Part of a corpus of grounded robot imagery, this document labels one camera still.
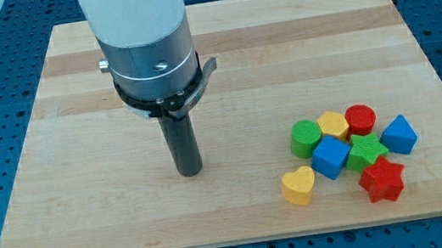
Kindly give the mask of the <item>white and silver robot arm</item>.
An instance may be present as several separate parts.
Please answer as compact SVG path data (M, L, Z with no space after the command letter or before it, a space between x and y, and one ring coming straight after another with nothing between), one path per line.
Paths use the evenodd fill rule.
M199 74L184 0L77 0L116 91L152 117L176 108Z

